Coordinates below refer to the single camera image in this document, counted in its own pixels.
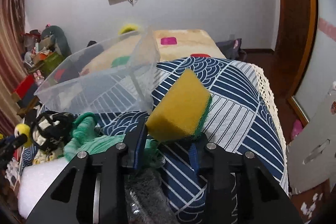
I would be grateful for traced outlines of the yellow felt ball toy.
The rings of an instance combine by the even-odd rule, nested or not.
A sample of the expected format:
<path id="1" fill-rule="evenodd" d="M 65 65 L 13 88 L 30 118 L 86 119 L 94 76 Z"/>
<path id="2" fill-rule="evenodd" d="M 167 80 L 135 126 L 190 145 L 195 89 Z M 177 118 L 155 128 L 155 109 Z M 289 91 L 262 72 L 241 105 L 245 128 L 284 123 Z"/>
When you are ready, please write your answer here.
<path id="1" fill-rule="evenodd" d="M 16 137 L 19 137 L 21 135 L 24 135 L 26 137 L 26 142 L 23 144 L 23 147 L 28 148 L 33 144 L 33 141 L 31 139 L 30 135 L 30 127 L 27 124 L 20 123 L 15 126 L 14 129 L 14 135 Z"/>

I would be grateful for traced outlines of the yellow green sponge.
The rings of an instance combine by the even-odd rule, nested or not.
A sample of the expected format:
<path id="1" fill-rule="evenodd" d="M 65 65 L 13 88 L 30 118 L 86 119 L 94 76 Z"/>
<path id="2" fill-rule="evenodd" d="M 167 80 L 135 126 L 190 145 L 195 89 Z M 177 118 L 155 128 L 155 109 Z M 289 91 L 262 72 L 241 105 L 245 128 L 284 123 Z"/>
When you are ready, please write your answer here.
<path id="1" fill-rule="evenodd" d="M 196 139 L 211 102 L 209 90 L 191 69 L 186 69 L 147 119 L 148 134 L 161 143 Z"/>

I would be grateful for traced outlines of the white foam block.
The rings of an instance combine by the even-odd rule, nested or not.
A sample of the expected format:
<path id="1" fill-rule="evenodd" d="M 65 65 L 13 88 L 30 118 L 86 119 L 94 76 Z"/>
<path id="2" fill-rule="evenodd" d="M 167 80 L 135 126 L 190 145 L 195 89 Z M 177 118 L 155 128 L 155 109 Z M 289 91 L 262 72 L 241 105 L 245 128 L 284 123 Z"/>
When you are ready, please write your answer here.
<path id="1" fill-rule="evenodd" d="M 26 219 L 42 195 L 68 164 L 62 157 L 49 162 L 25 167 L 18 192 L 18 211 Z"/>

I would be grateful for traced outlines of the black white fabric item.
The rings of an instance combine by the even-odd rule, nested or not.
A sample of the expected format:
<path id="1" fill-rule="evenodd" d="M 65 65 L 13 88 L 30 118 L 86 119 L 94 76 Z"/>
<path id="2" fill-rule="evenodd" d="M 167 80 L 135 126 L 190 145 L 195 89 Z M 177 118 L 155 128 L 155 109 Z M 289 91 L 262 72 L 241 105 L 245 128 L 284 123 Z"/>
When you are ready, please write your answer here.
<path id="1" fill-rule="evenodd" d="M 30 136 L 39 150 L 50 153 L 71 139 L 75 118 L 72 114 L 46 111 L 32 123 Z"/>

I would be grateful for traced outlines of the green mesh bag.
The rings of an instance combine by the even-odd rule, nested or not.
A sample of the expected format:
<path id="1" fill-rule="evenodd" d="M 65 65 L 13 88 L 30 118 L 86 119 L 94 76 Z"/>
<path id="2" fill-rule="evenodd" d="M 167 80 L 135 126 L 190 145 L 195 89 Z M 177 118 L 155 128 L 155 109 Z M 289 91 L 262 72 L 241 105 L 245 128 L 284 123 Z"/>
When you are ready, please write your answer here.
<path id="1" fill-rule="evenodd" d="M 139 121 L 148 115 L 143 112 L 131 111 L 119 113 L 109 124 L 98 126 L 100 116 L 84 113 L 73 122 L 70 141 L 63 148 L 63 155 L 71 161 L 80 151 L 90 155 L 105 152 L 118 142 L 123 141 L 126 133 L 135 130 Z"/>

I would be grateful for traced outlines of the red box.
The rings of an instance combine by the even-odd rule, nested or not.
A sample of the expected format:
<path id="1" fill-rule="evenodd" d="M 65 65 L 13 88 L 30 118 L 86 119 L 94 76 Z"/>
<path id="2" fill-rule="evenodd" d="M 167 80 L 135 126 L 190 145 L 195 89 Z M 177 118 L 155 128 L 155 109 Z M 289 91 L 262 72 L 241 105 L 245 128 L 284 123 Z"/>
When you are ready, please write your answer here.
<path id="1" fill-rule="evenodd" d="M 33 75 L 26 76 L 23 81 L 15 88 L 13 94 L 15 94 L 20 100 L 28 92 L 29 88 L 35 83 Z"/>

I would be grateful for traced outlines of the pink rabbit plush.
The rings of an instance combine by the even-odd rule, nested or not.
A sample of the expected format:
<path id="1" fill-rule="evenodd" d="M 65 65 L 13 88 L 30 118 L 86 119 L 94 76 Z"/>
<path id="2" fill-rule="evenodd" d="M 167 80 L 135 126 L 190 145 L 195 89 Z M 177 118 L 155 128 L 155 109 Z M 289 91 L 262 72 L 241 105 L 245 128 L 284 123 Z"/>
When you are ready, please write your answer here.
<path id="1" fill-rule="evenodd" d="M 35 83 L 37 86 L 41 86 L 43 81 L 45 80 L 44 76 L 42 75 L 40 70 L 37 70 L 33 73 L 33 77 L 35 79 Z"/>

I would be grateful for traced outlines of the grey foam floor mat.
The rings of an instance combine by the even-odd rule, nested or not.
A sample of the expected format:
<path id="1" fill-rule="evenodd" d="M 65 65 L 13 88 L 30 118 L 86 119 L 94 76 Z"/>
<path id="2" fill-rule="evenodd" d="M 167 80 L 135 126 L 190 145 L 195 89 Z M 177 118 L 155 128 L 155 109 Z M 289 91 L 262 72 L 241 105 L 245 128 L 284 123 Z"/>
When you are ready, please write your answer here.
<path id="1" fill-rule="evenodd" d="M 335 172 L 335 94 L 327 95 L 316 114 L 287 145 L 289 185 L 293 194 L 318 186 Z"/>

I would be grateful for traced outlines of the striped brown curtain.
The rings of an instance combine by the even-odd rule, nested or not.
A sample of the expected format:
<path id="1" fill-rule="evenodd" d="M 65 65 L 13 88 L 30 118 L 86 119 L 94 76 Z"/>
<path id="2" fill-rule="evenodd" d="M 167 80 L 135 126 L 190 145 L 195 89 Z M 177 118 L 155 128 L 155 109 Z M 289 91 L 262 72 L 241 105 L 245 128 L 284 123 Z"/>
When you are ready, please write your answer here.
<path id="1" fill-rule="evenodd" d="M 24 0 L 1 0 L 1 134 L 12 135 L 18 106 L 11 95 L 27 73 L 21 55 L 25 32 Z"/>

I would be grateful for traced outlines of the green cardboard box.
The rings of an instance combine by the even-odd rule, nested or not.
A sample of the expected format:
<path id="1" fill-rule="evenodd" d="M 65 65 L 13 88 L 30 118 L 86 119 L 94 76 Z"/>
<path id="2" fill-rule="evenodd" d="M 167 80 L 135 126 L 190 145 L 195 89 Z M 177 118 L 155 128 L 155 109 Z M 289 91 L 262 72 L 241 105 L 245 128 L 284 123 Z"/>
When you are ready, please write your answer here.
<path id="1" fill-rule="evenodd" d="M 64 56 L 54 52 L 42 61 L 42 66 L 39 70 L 44 77 L 47 77 L 64 61 L 64 59 Z"/>

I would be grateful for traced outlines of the blue white patterned tablecloth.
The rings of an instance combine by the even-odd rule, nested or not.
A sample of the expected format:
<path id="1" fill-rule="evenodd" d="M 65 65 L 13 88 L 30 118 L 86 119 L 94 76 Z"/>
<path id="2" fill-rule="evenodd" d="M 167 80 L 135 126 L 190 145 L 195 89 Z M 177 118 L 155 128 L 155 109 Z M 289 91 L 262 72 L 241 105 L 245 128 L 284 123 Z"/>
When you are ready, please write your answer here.
<path id="1" fill-rule="evenodd" d="M 254 152 L 284 189 L 288 189 L 285 140 L 267 78 L 253 64 L 214 57 L 185 57 L 156 65 L 154 109 L 186 69 L 209 90 L 212 102 L 203 132 L 228 152 Z M 119 113 L 94 113 L 99 127 Z M 207 181 L 192 169 L 188 147 L 181 141 L 155 147 L 157 161 L 149 182 L 159 198 L 148 203 L 144 191 L 133 214 L 135 221 L 205 223 Z"/>

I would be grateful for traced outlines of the green dinosaur plush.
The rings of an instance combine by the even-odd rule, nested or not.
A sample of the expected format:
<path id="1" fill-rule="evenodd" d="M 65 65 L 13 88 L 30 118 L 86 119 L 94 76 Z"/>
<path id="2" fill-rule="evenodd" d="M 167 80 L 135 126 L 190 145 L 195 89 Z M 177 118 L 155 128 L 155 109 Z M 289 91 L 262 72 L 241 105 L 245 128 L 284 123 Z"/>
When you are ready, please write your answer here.
<path id="1" fill-rule="evenodd" d="M 64 31 L 58 26 L 49 26 L 42 31 L 41 40 L 50 38 L 53 46 L 59 55 L 64 57 L 70 56 L 71 49 L 68 45 Z"/>

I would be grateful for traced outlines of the clear plastic storage bin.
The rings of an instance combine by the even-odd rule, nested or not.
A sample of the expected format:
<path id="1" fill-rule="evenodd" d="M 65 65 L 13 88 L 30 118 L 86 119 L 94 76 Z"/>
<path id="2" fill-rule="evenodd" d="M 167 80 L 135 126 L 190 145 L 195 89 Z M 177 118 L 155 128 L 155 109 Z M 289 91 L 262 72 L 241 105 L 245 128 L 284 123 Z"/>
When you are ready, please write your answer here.
<path id="1" fill-rule="evenodd" d="M 153 30 L 128 32 L 68 56 L 35 95 L 56 112 L 151 113 L 159 60 Z"/>

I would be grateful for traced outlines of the yellow fuzzy headband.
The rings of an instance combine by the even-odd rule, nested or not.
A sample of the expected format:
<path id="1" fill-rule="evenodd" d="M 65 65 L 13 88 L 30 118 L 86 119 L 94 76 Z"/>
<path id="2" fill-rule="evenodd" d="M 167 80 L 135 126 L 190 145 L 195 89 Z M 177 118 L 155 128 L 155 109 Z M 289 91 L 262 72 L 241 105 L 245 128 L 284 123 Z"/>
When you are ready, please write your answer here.
<path id="1" fill-rule="evenodd" d="M 127 34 L 129 32 L 137 31 L 139 29 L 139 26 L 136 24 L 125 24 L 123 25 L 120 30 L 118 31 L 119 35 Z"/>

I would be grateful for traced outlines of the brown wooden door frame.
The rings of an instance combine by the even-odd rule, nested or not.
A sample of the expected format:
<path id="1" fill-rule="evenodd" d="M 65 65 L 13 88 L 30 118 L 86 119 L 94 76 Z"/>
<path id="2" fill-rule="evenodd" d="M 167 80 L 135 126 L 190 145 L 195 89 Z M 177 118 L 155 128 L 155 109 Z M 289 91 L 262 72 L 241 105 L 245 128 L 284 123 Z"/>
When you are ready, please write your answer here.
<path id="1" fill-rule="evenodd" d="M 293 96 L 306 72 L 314 46 L 318 0 L 280 0 L 275 49 L 279 93 Z"/>

